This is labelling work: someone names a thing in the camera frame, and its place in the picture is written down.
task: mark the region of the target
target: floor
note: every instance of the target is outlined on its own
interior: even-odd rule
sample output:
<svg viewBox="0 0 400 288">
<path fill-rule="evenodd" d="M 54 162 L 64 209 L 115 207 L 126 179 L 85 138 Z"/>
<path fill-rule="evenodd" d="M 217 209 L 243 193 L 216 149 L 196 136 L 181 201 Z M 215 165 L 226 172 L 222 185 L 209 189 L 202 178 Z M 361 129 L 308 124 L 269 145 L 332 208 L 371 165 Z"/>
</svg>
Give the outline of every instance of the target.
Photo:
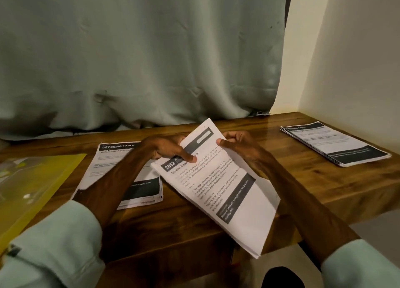
<svg viewBox="0 0 400 288">
<path fill-rule="evenodd" d="M 400 210 L 385 213 L 352 228 L 384 256 L 400 268 Z M 236 279 L 224 274 L 209 274 L 180 284 L 174 288 L 260 288 L 266 272 L 276 266 L 285 266 L 300 277 L 306 288 L 322 288 L 321 273 L 298 245 L 292 245 L 237 266 Z"/>
</svg>

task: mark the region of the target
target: forearm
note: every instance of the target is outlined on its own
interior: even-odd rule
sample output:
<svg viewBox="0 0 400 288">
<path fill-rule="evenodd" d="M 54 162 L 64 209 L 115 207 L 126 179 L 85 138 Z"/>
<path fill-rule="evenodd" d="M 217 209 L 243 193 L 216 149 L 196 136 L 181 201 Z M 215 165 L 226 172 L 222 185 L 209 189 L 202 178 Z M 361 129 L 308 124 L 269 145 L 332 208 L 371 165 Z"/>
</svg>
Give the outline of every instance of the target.
<svg viewBox="0 0 400 288">
<path fill-rule="evenodd" d="M 86 206 L 104 228 L 117 210 L 127 188 L 152 154 L 151 148 L 139 146 L 88 189 L 79 190 L 73 200 Z"/>
<path fill-rule="evenodd" d="M 322 205 L 268 152 L 256 165 L 271 180 L 287 205 L 300 234 L 320 262 L 342 245 L 359 236 L 341 219 Z"/>
</svg>

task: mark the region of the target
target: wooden tabletop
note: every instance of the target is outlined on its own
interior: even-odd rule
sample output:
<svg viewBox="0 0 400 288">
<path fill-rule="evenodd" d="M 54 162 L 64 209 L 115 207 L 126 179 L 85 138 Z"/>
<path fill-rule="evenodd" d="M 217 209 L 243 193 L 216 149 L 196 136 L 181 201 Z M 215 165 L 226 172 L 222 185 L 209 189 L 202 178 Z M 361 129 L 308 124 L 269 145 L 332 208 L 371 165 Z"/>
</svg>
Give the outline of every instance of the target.
<svg viewBox="0 0 400 288">
<path fill-rule="evenodd" d="M 315 119 L 294 112 L 215 122 L 223 132 L 248 130 L 260 145 L 307 190 L 347 223 L 366 220 L 400 207 L 400 156 L 340 168 L 279 130 Z M 87 156 L 28 226 L 65 203 L 76 189 L 99 143 L 140 141 L 150 135 L 191 132 L 198 124 L 35 140 L 9 146 L 0 160 L 11 157 L 86 153 Z M 279 206 L 264 253 L 300 241 Z M 186 281 L 246 258 L 233 240 L 208 216 L 164 183 L 161 203 L 117 211 L 103 236 L 107 265 L 99 287 L 142 283 L 165 286 Z"/>
</svg>

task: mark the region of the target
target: hand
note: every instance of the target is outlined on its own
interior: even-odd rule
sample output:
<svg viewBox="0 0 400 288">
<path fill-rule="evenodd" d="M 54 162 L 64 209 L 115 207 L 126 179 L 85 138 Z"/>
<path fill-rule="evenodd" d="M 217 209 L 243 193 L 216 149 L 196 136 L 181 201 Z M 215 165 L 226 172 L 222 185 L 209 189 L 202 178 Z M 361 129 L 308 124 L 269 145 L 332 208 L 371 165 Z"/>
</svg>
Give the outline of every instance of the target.
<svg viewBox="0 0 400 288">
<path fill-rule="evenodd" d="M 258 162 L 269 154 L 247 131 L 227 131 L 223 135 L 227 140 L 219 138 L 217 144 L 232 149 L 246 161 Z"/>
<path fill-rule="evenodd" d="M 172 158 L 179 155 L 182 159 L 190 163 L 196 163 L 197 157 L 188 154 L 179 144 L 185 138 L 183 134 L 171 136 L 151 136 L 140 142 L 140 145 L 152 150 L 151 159 L 156 160 L 161 157 Z"/>
</svg>

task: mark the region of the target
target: light blue shirt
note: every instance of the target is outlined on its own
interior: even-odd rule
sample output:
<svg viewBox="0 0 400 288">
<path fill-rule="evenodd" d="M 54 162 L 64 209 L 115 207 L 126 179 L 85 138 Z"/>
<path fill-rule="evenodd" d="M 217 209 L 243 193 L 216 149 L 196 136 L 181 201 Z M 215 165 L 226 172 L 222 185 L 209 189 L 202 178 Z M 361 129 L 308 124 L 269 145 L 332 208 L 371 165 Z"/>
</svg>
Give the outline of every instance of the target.
<svg viewBox="0 0 400 288">
<path fill-rule="evenodd" d="M 68 201 L 11 242 L 0 287 L 95 287 L 104 270 L 101 237 L 90 210 Z M 336 250 L 321 270 L 327 288 L 400 287 L 400 270 L 364 240 Z"/>
</svg>

